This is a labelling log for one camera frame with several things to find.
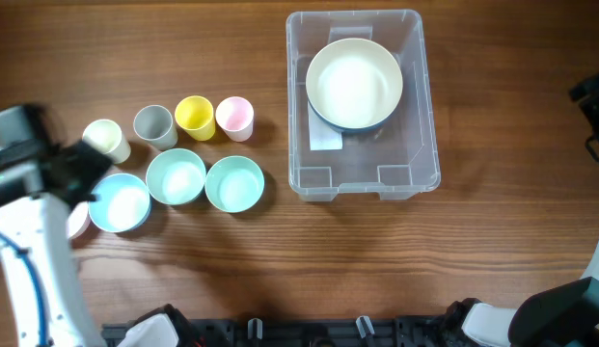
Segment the pink small bowl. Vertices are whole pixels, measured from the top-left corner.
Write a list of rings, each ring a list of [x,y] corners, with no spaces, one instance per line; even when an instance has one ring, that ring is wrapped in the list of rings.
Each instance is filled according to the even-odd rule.
[[[89,227],[90,222],[89,203],[87,201],[78,203],[68,216],[68,239],[80,236]]]

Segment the cream cup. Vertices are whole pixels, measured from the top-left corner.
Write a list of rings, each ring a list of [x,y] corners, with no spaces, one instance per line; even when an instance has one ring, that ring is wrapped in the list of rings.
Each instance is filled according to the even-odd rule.
[[[84,130],[82,139],[102,154],[109,156],[115,164],[125,162],[131,147],[121,128],[112,120],[95,120]]]

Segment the light blue small bowl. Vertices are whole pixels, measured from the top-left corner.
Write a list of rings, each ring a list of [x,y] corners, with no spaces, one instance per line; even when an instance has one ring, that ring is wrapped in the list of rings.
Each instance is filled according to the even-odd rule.
[[[121,233],[139,227],[151,210],[150,192],[139,177],[115,173],[101,179],[93,189],[89,216],[99,229]]]

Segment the grey cup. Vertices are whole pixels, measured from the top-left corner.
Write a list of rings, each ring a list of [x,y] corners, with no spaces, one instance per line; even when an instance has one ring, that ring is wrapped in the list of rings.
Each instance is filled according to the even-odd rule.
[[[136,135],[160,151],[174,147],[178,136],[174,118],[161,105],[150,105],[141,109],[133,122]]]

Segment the mint small bowl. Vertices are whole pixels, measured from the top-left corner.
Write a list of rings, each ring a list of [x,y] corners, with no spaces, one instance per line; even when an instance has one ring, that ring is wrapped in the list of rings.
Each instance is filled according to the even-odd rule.
[[[182,205],[204,190],[206,166],[195,152],[172,148],[158,154],[146,172],[150,195],[163,204]]]
[[[208,171],[204,189],[209,202],[226,213],[250,209],[261,198],[265,186],[259,165],[245,156],[228,156]]]

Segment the yellow cup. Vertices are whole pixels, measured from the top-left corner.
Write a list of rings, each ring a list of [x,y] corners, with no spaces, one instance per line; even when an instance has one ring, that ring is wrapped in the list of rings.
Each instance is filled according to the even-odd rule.
[[[203,96],[187,96],[175,109],[175,120],[190,137],[208,141],[215,134],[214,110],[211,102]]]

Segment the pink cup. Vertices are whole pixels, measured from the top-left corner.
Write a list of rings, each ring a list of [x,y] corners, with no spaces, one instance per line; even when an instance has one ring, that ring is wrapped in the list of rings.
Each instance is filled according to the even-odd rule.
[[[255,110],[246,98],[231,96],[217,106],[215,119],[231,140],[245,142],[253,134]]]

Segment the clear plastic storage container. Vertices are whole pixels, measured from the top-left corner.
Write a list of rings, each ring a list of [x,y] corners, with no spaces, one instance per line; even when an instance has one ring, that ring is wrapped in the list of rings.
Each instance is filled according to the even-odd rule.
[[[397,111],[367,133],[341,133],[341,150],[311,151],[305,81],[327,44],[373,40],[396,58],[404,79]],[[410,10],[295,12],[286,20],[288,177],[302,200],[376,193],[407,200],[441,182],[422,18]]]

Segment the cream bowl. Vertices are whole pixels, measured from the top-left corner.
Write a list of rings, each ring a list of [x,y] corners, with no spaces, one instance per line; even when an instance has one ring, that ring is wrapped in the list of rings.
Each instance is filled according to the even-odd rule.
[[[398,105],[404,79],[384,46],[360,38],[329,43],[312,59],[306,74],[307,98],[324,118],[350,128],[369,126]]]

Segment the dark blue bowl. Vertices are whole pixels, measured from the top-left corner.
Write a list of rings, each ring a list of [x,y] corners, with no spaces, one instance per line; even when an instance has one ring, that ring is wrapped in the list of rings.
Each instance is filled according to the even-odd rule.
[[[341,125],[334,124],[333,122],[324,118],[320,113],[318,113],[316,111],[312,102],[309,99],[307,101],[307,104],[308,104],[309,110],[312,111],[319,120],[323,121],[330,128],[332,128],[338,132],[341,132],[341,133],[351,133],[351,134],[367,133],[369,131],[376,130],[376,129],[382,127],[385,123],[387,123],[389,121],[389,119],[391,119],[397,111],[397,107],[396,107],[387,117],[385,117],[384,119],[378,121],[377,123],[371,124],[369,126],[359,127],[359,128],[350,128],[350,127],[344,127]]]

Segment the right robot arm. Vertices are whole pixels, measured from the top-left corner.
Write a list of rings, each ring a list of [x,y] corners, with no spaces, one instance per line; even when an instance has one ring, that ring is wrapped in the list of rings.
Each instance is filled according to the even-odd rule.
[[[445,330],[479,346],[599,346],[599,241],[579,280],[529,297],[518,308],[456,303]]]

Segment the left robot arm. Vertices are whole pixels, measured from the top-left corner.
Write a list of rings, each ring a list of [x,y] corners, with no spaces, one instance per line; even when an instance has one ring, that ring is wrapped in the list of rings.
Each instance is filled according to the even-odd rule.
[[[84,142],[0,149],[0,262],[23,346],[104,346],[83,298],[68,215],[111,165]]]

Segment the white label in container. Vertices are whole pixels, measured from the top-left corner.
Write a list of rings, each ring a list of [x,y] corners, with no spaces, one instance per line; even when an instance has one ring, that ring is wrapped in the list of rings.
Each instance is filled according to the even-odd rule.
[[[323,121],[311,105],[308,105],[308,114],[310,150],[341,150],[343,141],[340,132]]]

